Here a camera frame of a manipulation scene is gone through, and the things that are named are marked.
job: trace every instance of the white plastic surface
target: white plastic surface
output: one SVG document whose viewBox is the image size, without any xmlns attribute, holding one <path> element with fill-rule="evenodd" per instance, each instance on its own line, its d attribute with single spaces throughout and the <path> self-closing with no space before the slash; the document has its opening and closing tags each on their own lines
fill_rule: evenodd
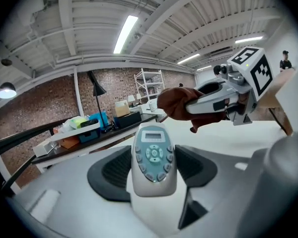
<svg viewBox="0 0 298 238">
<path fill-rule="evenodd" d="M 254 151 L 269 148 L 278 139 L 286 136 L 275 121 L 254 121 L 252 124 L 234 126 L 232 122 L 223 120 L 199 128 L 196 134 L 190 131 L 190 121 L 167 118 L 163 124 L 173 144 L 248 158 Z M 133 145 L 134 138 L 113 147 Z M 160 237 L 177 233 L 187 189 L 179 171 L 177 189 L 171 196 L 139 197 L 135 194 L 132 183 L 130 172 L 127 191 L 130 193 L 133 210 L 142 221 Z"/>
<path fill-rule="evenodd" d="M 63 138 L 67 138 L 67 137 L 75 136 L 75 135 L 78 135 L 78 134 L 82 134 L 84 132 L 87 132 L 87 131 L 90 131 L 90 130 L 93 130 L 93 129 L 97 129 L 99 127 L 100 127 L 100 125 L 99 125 L 99 122 L 98 122 L 96 124 L 86 126 L 86 127 L 80 128 L 80 129 L 71 130 L 69 132 L 56 133 L 53 136 L 51 136 L 50 139 L 51 139 L 51 141 L 56 141 L 56 140 L 60 140 L 60 139 L 63 139 Z"/>
</svg>

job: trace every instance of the person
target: person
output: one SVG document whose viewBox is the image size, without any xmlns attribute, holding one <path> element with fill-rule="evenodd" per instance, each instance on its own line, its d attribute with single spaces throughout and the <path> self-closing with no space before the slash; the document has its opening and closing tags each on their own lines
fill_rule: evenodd
<svg viewBox="0 0 298 238">
<path fill-rule="evenodd" d="M 292 63 L 288 60 L 288 53 L 286 50 L 283 51 L 284 60 L 281 60 L 279 63 L 280 72 L 293 67 Z"/>
<path fill-rule="evenodd" d="M 213 72 L 214 72 L 215 77 L 221 77 L 220 71 L 221 71 L 221 66 L 219 66 L 219 65 L 214 66 Z"/>
</svg>

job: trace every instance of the black rail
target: black rail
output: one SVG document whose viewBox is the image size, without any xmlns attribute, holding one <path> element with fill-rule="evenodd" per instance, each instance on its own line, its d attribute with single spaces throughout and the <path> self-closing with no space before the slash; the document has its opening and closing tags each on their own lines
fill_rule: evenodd
<svg viewBox="0 0 298 238">
<path fill-rule="evenodd" d="M 51 122 L 42 126 L 38 126 L 36 128 L 32 128 L 21 133 L 11 135 L 9 137 L 3 138 L 0 140 L 0 155 L 7 150 L 11 149 L 14 146 L 21 144 L 22 142 L 35 137 L 45 131 L 50 131 L 51 135 L 53 135 L 53 128 L 61 125 L 67 119 Z M 35 155 L 31 156 L 26 162 L 22 164 L 21 167 L 18 168 L 17 171 L 3 184 L 1 187 L 1 191 L 5 193 L 11 187 L 11 185 L 16 181 L 16 179 L 22 174 L 22 172 L 31 164 L 31 162 L 36 158 Z"/>
</svg>

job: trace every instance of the lcd display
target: lcd display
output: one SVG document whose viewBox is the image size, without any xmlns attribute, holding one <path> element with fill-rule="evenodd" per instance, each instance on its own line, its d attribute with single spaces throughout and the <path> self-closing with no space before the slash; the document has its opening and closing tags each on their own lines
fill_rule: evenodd
<svg viewBox="0 0 298 238">
<path fill-rule="evenodd" d="M 146 133 L 147 139 L 161 139 L 160 133 Z"/>
</svg>

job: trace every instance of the brick wall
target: brick wall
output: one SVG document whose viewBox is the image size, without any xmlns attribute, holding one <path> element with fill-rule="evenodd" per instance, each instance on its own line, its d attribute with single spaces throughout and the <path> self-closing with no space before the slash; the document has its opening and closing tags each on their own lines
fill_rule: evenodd
<svg viewBox="0 0 298 238">
<path fill-rule="evenodd" d="M 73 77 L 57 78 L 30 89 L 0 109 L 0 139 L 76 115 L 78 108 Z M 32 147 L 49 136 L 49 132 L 44 132 L 2 154 L 8 171 L 14 173 L 33 155 Z M 38 169 L 31 165 L 16 182 L 22 187 L 39 174 Z"/>
<path fill-rule="evenodd" d="M 193 74 L 181 73 L 172 70 L 163 71 L 164 86 L 166 88 L 178 87 L 182 83 L 184 87 L 195 87 L 195 79 Z"/>
<path fill-rule="evenodd" d="M 115 68 L 95 70 L 94 74 L 99 84 L 107 91 L 99 96 L 100 107 L 106 110 L 112 119 L 114 103 L 126 100 L 128 95 L 136 97 L 137 88 L 134 74 L 140 72 L 137 68 Z M 183 83 L 186 87 L 194 87 L 194 75 L 162 71 L 166 87 L 176 87 Z M 85 115 L 98 112 L 93 87 L 86 73 L 78 74 L 78 86 Z M 53 121 L 78 115 L 75 97 L 74 79 L 72 76 L 57 78 L 41 84 L 11 100 L 0 109 L 0 139 Z M 32 154 L 32 147 L 50 136 L 42 133 L 2 154 L 2 160 L 7 169 L 14 173 Z M 35 166 L 30 166 L 17 179 L 19 186 L 24 186 L 38 177 L 40 172 Z"/>
<path fill-rule="evenodd" d="M 112 119 L 114 116 L 115 102 L 126 100 L 128 95 L 136 98 L 137 88 L 134 74 L 140 70 L 134 68 L 99 69 L 93 73 L 98 83 L 105 89 L 106 93 L 98 96 L 99 105 L 106 110 Z M 84 115 L 98 112 L 96 98 L 93 96 L 93 85 L 87 74 L 78 74 L 78 87 Z"/>
</svg>

